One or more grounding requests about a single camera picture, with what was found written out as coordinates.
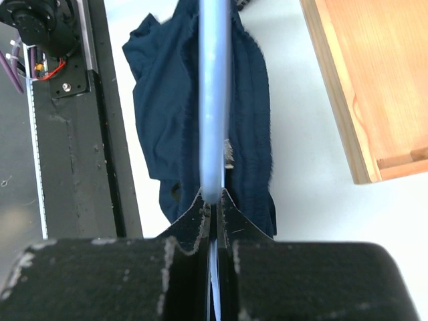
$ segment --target light wood panel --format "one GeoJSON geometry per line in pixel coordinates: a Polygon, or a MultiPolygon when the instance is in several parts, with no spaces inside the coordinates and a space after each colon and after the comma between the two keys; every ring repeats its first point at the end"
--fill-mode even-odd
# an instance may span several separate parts
{"type": "Polygon", "coordinates": [[[354,181],[428,171],[428,1],[301,3],[354,181]]]}

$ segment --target garment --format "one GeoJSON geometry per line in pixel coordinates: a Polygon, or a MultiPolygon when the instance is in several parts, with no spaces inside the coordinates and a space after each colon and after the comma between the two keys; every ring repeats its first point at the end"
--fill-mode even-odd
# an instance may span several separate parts
{"type": "MultiPolygon", "coordinates": [[[[198,15],[198,0],[180,0],[170,20],[160,24],[148,15],[123,47],[136,80],[138,138],[150,177],[160,180],[159,203],[170,222],[190,207],[200,187],[198,15]]],[[[234,1],[231,20],[229,140],[234,161],[227,187],[241,212],[272,236],[276,216],[269,194],[268,73],[234,1]]]]}

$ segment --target gray floor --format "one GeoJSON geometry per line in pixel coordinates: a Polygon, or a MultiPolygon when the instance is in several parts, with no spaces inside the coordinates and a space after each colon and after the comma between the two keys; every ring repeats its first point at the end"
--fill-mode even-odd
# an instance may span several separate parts
{"type": "MultiPolygon", "coordinates": [[[[11,50],[15,30],[0,25],[0,49],[11,50]]],[[[0,288],[14,259],[42,239],[26,94],[0,68],[0,288]]]]}

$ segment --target red wire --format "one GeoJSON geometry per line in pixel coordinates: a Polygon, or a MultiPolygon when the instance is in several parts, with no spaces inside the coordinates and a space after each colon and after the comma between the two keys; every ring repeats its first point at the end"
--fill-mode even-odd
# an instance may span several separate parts
{"type": "Polygon", "coordinates": [[[44,81],[44,80],[48,80],[51,77],[53,77],[57,72],[59,72],[65,65],[67,64],[67,62],[63,61],[62,59],[60,59],[60,65],[53,71],[50,72],[48,75],[39,78],[39,80],[44,81]]]}

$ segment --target wooden edge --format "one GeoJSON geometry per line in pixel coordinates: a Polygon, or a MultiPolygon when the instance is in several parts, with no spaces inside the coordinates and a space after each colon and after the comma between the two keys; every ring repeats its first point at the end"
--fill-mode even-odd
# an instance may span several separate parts
{"type": "Polygon", "coordinates": [[[420,160],[418,162],[412,162],[403,164],[400,166],[389,167],[381,170],[382,179],[396,179],[398,177],[409,176],[413,174],[419,174],[428,170],[428,159],[420,160]]]}
{"type": "Polygon", "coordinates": [[[300,0],[327,88],[346,158],[356,184],[381,181],[352,81],[325,0],[300,0]]]}

